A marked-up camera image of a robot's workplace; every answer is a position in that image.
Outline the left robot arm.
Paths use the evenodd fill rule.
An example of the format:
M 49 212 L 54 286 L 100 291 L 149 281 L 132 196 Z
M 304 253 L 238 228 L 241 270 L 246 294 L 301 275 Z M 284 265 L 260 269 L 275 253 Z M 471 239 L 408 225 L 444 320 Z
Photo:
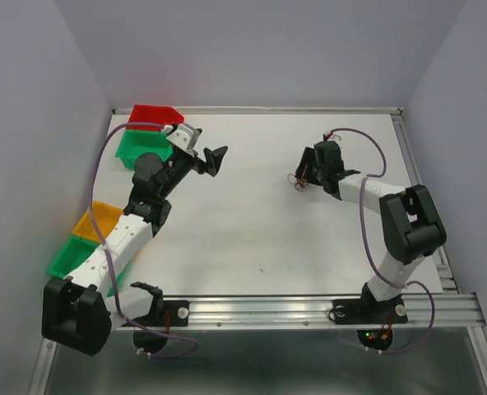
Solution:
M 171 210 L 167 197 L 175 187 L 190 171 L 216 176 L 227 151 L 227 146 L 205 149 L 205 157 L 200 159 L 195 152 L 175 148 L 168 160 L 152 152 L 136 159 L 128 204 L 109 235 L 100 238 L 100 246 L 79 267 L 63 279 L 53 277 L 45 284 L 44 338 L 92 356 L 104 347 L 110 333 L 124 324 L 152 336 L 171 337 L 166 331 L 143 325 L 160 319 L 170 322 L 162 290 L 133 282 L 130 290 L 148 295 L 123 304 L 118 274 L 165 224 Z

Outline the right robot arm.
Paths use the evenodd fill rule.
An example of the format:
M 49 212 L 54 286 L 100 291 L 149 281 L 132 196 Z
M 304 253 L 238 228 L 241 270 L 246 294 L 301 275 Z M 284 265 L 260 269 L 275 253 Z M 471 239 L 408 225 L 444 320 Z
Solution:
M 321 187 L 325 193 L 359 205 L 363 244 L 367 245 L 364 211 L 380 215 L 386 253 L 366 283 L 369 295 L 359 300 L 363 318 L 377 321 L 388 311 L 388 301 L 399 296 L 413 271 L 443 246 L 447 233 L 430 191 L 422 184 L 410 187 L 386 184 L 379 174 L 347 170 L 340 146 L 324 141 L 306 147 L 295 178 Z

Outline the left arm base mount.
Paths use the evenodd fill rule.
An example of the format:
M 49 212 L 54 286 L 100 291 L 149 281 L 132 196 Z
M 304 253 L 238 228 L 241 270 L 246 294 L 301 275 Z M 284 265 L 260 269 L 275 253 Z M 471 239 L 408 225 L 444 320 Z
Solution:
M 117 326 L 134 329 L 132 342 L 138 355 L 163 359 L 186 356 L 197 350 L 198 341 L 172 332 L 174 328 L 188 326 L 188 300 L 167 300 L 159 287 L 141 281 L 133 282 L 119 296 L 127 317 L 119 316 Z

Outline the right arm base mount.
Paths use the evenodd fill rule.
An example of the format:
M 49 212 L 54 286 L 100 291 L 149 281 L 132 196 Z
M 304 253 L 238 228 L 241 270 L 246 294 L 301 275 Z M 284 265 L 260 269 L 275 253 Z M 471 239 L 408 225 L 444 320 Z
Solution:
M 408 323 L 406 307 L 400 294 L 390 300 L 377 301 L 365 284 L 360 297 L 335 300 L 327 317 L 337 325 L 360 325 L 357 336 L 369 350 L 389 351 L 393 327 Z

